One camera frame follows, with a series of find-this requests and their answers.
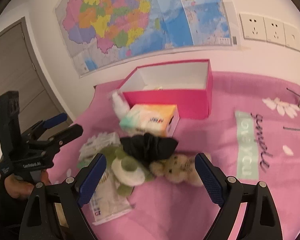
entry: pink blanket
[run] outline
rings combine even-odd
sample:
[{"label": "pink blanket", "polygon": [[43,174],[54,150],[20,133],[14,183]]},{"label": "pink blanket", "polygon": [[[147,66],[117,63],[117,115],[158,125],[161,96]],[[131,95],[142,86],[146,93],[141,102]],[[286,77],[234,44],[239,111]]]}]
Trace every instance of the pink blanket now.
[{"label": "pink blanket", "polygon": [[[77,174],[79,149],[87,138],[103,131],[122,135],[108,99],[120,82],[96,87],[91,105],[76,120],[83,126],[83,135],[56,155],[49,170],[52,182]],[[300,98],[290,90],[300,95],[300,86],[284,80],[213,72],[210,117],[181,119],[174,133],[178,151],[210,153],[215,166],[241,182],[265,181],[279,213],[284,240],[294,240],[300,231],[300,111],[295,106]],[[258,127],[250,114],[259,120]],[[202,240],[219,209],[204,187],[174,185],[163,178],[136,187],[129,201],[135,205],[131,213],[92,226],[100,240]],[[83,209],[91,221],[89,207]],[[242,205],[230,240],[236,239],[244,209]]]}]

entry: white package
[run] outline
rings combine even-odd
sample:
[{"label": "white package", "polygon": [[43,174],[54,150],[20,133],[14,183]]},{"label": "white package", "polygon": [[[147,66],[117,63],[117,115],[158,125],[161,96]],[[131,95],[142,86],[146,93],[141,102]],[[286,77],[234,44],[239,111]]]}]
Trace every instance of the white package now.
[{"label": "white package", "polygon": [[99,133],[98,136],[92,136],[81,147],[79,161],[95,156],[101,149],[109,145],[119,145],[120,138],[116,132],[113,133]]},{"label": "white package", "polygon": [[116,189],[114,174],[106,169],[89,202],[95,226],[121,217],[132,210],[127,198],[118,195]]}]

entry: map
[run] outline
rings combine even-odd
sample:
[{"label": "map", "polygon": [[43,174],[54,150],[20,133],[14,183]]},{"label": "map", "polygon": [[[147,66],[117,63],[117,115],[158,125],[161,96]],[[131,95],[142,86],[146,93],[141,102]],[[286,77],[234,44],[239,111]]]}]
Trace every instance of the map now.
[{"label": "map", "polygon": [[149,52],[232,46],[222,0],[61,0],[56,15],[80,76]]}]

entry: cardboard box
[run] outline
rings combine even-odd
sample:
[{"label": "cardboard box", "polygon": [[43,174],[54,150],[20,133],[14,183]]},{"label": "cardboard box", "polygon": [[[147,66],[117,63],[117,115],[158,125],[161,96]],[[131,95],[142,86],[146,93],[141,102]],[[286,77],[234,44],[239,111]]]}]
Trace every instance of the cardboard box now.
[{"label": "cardboard box", "polygon": [[120,121],[120,127],[129,136],[151,133],[172,137],[179,121],[176,105],[134,105]]},{"label": "cardboard box", "polygon": [[211,113],[210,60],[163,62],[135,68],[118,88],[135,104],[177,105],[180,118],[205,119]]}]

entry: teddy bear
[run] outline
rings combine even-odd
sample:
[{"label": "teddy bear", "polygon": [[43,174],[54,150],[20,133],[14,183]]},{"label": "teddy bear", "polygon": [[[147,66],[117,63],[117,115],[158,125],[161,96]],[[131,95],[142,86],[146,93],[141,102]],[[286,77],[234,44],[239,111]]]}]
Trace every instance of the teddy bear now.
[{"label": "teddy bear", "polygon": [[196,187],[203,183],[194,166],[195,156],[173,154],[168,160],[155,161],[150,164],[150,171],[157,177],[165,176],[172,183],[187,182]]},{"label": "teddy bear", "polygon": [[106,157],[107,168],[112,170],[119,182],[117,193],[120,196],[128,197],[135,186],[154,179],[148,169],[123,150],[123,146],[107,146],[100,153]]}]

